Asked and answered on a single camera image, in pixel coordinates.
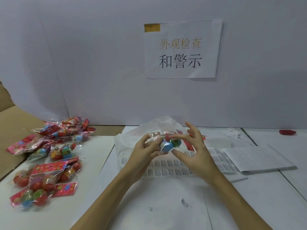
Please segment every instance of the paper sign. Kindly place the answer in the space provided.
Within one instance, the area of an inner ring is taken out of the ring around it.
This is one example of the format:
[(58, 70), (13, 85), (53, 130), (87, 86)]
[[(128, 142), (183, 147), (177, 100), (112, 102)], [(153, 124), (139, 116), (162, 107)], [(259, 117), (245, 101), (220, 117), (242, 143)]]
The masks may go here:
[(159, 31), (146, 30), (148, 25), (144, 33), (147, 78), (215, 77), (221, 19), (162, 23)]

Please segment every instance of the white table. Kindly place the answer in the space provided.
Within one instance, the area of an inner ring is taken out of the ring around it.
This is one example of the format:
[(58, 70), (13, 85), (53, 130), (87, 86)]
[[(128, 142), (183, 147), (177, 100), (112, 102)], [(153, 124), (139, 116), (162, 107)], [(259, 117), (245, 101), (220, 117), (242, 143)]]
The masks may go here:
[[(134, 126), (127, 126), (123, 133), (134, 128)], [(199, 129), (203, 135), (230, 139), (232, 141), (232, 147), (253, 145), (251, 140), (240, 130), (241, 139), (237, 139), (232, 132), (228, 131), (228, 128), (201, 127)], [(111, 170), (113, 170), (113, 177), (118, 172), (118, 168), (114, 168), (116, 165), (117, 162), (115, 162), (114, 166), (109, 165), (108, 172), (111, 174)], [(109, 184), (112, 180), (112, 176), (109, 176), (110, 177), (104, 177), (102, 174), (99, 175), (101, 183), (96, 187), (96, 192), (92, 192), (91, 196), (87, 197), (83, 205), (80, 206), (75, 221), (87, 210), (88, 207), (90, 207), (98, 195)], [(234, 186), (273, 229), (306, 229), (307, 219), (305, 217), (307, 216), (307, 202), (301, 197), (301, 195), (299, 195), (299, 193), (297, 193), (293, 186), (287, 182), (281, 173), (273, 172), (254, 174), (249, 175), (248, 178), (248, 180), (234, 183)], [(166, 186), (168, 184), (163, 184), (164, 189), (167, 190)], [(191, 191), (195, 191), (195, 195), (199, 195), (196, 191), (202, 190), (213, 230), (237, 229), (228, 210), (210, 188), (207, 188), (201, 182), (198, 187), (191, 187), (193, 186), (192, 183), (190, 183), (190, 186), (188, 184), (189, 183), (187, 182), (187, 188)]]
[(102, 169), (110, 151), (113, 148), (113, 136), (92, 136), (82, 143), (80, 157), (86, 157), (78, 176), (78, 184), (75, 195), (51, 199), (51, 204), (41, 211), (23, 212), (18, 207), (11, 207), (9, 197), (20, 189), (13, 189), (14, 174), (27, 168), (23, 163), (0, 182), (0, 229), (7, 230), (68, 230), (71, 220), (79, 205), (88, 195), (95, 179)]
[(281, 135), (277, 129), (244, 130), (257, 145), (271, 145), (297, 166), (297, 170), (282, 171), (282, 174), (307, 199), (307, 130), (295, 130), (296, 135)]

